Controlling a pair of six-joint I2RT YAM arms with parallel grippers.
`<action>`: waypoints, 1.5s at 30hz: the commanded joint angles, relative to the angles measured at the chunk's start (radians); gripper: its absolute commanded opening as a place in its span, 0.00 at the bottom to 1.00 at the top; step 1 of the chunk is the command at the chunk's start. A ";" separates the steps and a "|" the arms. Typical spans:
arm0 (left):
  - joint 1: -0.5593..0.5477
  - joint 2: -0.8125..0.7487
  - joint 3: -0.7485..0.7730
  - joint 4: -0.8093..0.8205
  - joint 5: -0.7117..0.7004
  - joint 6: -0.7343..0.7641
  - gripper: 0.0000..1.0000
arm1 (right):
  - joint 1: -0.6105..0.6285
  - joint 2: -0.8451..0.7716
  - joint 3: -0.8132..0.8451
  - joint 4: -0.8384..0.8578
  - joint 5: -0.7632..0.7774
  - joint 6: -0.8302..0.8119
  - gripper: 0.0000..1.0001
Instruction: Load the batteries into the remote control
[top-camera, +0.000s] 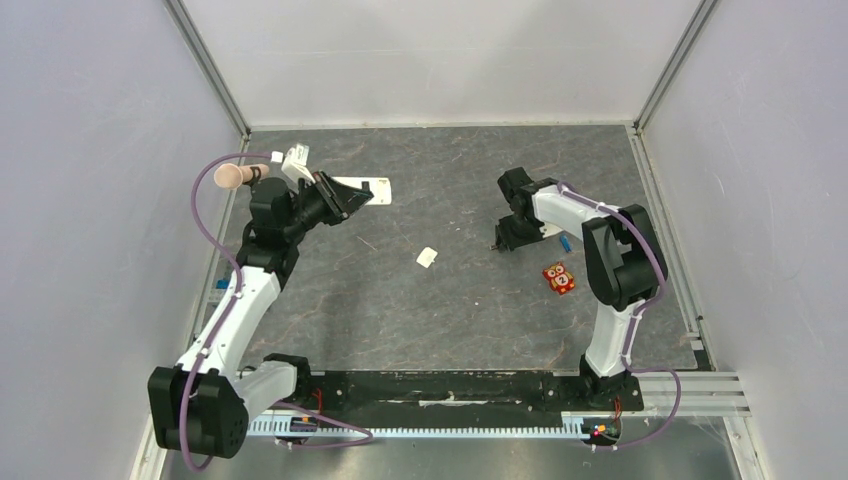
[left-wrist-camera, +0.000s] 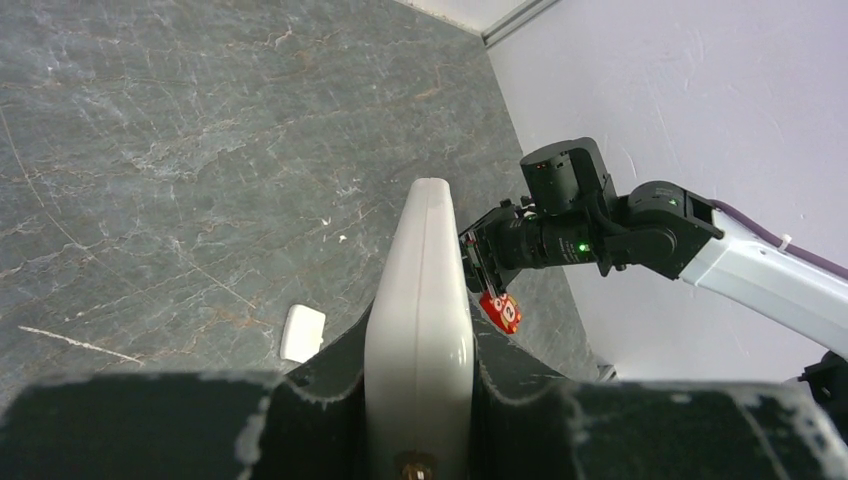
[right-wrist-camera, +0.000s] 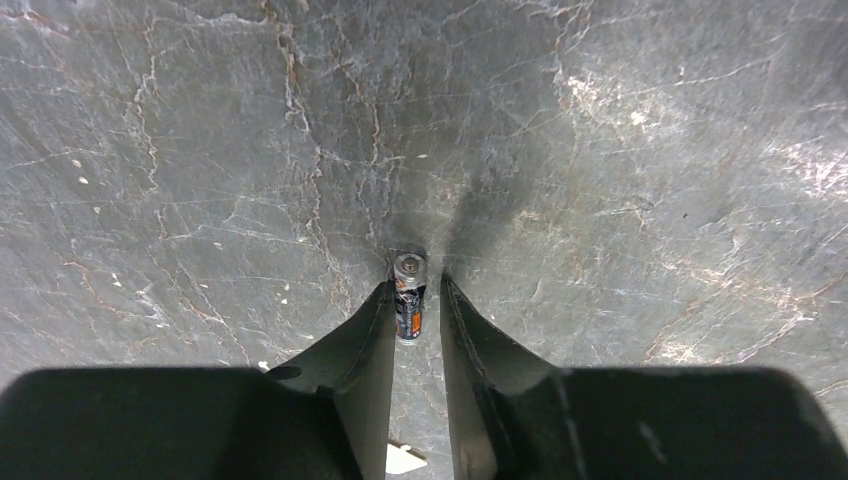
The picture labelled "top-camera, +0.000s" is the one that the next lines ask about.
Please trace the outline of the white battery cover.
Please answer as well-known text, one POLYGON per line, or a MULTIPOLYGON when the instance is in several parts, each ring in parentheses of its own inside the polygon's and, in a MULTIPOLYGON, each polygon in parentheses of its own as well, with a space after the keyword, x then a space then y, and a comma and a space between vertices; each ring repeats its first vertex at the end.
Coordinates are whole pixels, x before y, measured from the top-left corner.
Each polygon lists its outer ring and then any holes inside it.
POLYGON ((416 263, 423 268, 429 268, 436 260, 438 252, 431 248, 425 247, 417 256, 416 263))

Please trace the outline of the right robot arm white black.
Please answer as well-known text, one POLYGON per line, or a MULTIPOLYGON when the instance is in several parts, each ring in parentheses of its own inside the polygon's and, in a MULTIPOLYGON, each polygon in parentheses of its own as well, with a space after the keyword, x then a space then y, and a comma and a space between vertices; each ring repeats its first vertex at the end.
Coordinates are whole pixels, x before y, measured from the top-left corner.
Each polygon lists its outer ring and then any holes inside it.
POLYGON ((522 167, 504 172, 497 185, 511 213, 495 227, 494 249, 514 251, 556 233, 583 245, 586 280, 598 307, 577 392, 585 405, 602 408, 630 376, 639 324, 666 290, 668 267, 650 215, 638 204, 593 200, 564 181, 534 181, 522 167))

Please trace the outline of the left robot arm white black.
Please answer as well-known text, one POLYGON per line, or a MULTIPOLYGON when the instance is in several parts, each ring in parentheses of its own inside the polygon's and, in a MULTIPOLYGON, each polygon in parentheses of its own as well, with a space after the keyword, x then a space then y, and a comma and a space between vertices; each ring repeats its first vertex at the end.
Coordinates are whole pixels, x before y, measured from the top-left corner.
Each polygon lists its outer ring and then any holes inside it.
POLYGON ((338 225, 372 201, 373 180, 347 185, 319 171, 290 188, 282 178, 249 184, 251 219, 222 301, 172 367, 157 367, 147 390, 157 444, 196 471, 242 447, 252 420, 280 401, 301 408, 313 398, 306 358, 266 356, 246 377, 239 365, 263 316, 290 280, 299 245, 316 226, 338 225))

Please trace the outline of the white remote control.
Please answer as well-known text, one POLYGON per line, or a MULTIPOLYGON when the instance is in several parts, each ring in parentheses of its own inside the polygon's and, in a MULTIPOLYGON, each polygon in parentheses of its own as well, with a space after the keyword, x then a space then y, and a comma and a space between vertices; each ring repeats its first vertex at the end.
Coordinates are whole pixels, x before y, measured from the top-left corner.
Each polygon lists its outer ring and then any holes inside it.
POLYGON ((334 179, 348 187, 364 190, 372 194, 366 206, 389 206, 392 203, 392 187, 387 177, 335 176, 334 179))

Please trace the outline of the blue AAA battery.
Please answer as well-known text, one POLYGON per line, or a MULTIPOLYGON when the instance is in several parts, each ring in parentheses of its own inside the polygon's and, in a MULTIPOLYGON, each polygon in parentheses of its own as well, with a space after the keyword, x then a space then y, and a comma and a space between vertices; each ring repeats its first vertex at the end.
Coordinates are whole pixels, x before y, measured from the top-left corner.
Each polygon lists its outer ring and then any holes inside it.
POLYGON ((571 247, 571 244, 570 244, 568 238, 565 235, 562 235, 562 236, 559 237, 559 240, 560 240, 560 243, 561 243, 563 249, 565 250, 565 252, 571 253, 572 247, 571 247))

